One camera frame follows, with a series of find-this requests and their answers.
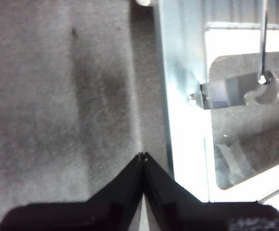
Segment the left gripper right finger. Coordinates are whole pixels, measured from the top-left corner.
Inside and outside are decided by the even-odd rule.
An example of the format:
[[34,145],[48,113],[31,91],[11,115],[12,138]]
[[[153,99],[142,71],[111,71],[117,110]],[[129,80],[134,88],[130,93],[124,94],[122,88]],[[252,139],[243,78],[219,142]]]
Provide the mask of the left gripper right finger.
[[163,231],[279,231],[279,211],[258,202],[201,202],[148,153],[145,195]]

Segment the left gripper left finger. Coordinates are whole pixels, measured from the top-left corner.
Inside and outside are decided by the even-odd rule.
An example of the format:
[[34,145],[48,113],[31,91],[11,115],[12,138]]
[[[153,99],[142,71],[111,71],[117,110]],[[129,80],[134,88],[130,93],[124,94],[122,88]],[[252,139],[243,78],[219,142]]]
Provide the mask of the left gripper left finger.
[[34,203],[11,209],[0,231],[126,231],[142,198],[144,154],[137,154],[84,202]]

